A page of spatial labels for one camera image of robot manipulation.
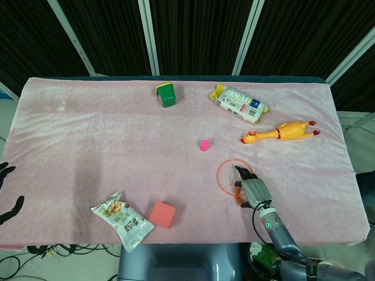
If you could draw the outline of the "green bag in bin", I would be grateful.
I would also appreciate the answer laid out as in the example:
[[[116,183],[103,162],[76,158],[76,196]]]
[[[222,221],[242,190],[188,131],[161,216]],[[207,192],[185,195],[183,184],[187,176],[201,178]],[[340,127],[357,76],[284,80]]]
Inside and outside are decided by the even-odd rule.
[[[252,242],[248,250],[248,262],[250,268],[263,281],[279,279],[282,258],[272,247]]]

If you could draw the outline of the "grey robot torso base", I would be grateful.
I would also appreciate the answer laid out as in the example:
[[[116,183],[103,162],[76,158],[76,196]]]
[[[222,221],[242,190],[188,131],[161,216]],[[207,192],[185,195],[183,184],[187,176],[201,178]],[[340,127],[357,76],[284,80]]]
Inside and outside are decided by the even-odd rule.
[[[243,281],[238,244],[140,244],[121,249],[117,281]]]

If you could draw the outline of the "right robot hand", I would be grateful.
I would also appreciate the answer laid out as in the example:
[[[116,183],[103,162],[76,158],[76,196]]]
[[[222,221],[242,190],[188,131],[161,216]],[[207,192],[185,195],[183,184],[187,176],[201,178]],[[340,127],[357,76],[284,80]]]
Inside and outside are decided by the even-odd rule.
[[[241,181],[234,184],[234,194],[237,204],[241,208],[252,208],[256,210],[264,204],[271,204],[272,196],[265,183],[245,167],[234,167]]]

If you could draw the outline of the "white yellow snack package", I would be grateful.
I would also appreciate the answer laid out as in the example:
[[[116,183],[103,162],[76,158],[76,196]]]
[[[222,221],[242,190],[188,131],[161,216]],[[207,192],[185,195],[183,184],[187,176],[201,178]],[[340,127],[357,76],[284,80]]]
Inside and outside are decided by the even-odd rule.
[[[220,108],[251,124],[257,124],[262,114],[268,113],[268,107],[261,101],[233,87],[221,84],[210,94]]]

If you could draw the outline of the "yellow rubber chicken toy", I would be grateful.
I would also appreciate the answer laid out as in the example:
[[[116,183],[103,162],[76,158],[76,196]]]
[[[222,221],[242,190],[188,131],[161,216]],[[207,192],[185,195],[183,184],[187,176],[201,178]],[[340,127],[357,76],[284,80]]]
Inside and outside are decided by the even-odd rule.
[[[308,126],[315,126],[315,121],[293,121],[284,123],[273,130],[266,132],[248,132],[240,138],[241,143],[251,144],[263,139],[278,139],[281,141],[292,141],[301,140],[305,138],[310,138],[312,136],[319,135],[321,132],[319,130],[314,130],[312,132],[307,132],[306,128]]]

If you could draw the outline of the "red square block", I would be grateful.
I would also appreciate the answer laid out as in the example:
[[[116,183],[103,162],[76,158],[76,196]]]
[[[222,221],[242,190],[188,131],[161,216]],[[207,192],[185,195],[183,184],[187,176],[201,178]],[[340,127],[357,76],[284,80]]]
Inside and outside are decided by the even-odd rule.
[[[176,208],[158,201],[155,203],[149,216],[149,221],[155,225],[170,228],[176,214]]]

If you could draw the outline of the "green yellow sponge block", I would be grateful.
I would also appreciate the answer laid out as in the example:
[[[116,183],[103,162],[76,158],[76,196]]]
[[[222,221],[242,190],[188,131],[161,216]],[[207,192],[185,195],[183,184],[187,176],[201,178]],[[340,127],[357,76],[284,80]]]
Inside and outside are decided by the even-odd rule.
[[[176,95],[171,82],[158,85],[156,87],[156,96],[160,99],[164,108],[168,108],[176,104]]]

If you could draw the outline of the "white nut snack bag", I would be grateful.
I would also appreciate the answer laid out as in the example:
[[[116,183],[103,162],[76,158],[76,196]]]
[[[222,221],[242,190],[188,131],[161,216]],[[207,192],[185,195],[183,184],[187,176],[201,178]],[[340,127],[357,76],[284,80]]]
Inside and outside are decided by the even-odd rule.
[[[130,253],[155,226],[128,203],[121,201],[121,195],[122,193],[117,191],[90,210],[114,228],[124,249]]]

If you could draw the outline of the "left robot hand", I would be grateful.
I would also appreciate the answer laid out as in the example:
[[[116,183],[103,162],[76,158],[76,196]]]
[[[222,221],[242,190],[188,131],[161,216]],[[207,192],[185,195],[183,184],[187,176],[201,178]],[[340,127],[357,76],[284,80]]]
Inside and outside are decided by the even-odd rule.
[[[8,194],[4,189],[4,181],[16,169],[8,162],[0,163],[0,225],[17,216],[23,208],[25,196]]]

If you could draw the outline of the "pink table cloth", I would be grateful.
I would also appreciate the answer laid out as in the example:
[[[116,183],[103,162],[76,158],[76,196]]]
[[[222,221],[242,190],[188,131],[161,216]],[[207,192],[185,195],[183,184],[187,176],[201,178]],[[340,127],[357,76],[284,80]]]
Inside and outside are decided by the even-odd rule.
[[[116,244],[90,208],[117,191],[144,216],[157,201],[176,208],[171,228],[147,243],[234,243],[256,238],[250,210],[230,195],[234,165],[245,160],[269,188],[274,206],[302,245],[355,244],[367,216],[327,84],[232,83],[266,103],[254,126],[210,98],[214,82],[177,81],[178,102],[164,108],[154,81],[30,78],[3,154],[15,166],[8,194],[25,196],[0,225],[0,245]],[[315,121],[301,140],[243,144],[248,132]],[[200,141],[210,146],[200,150]]]

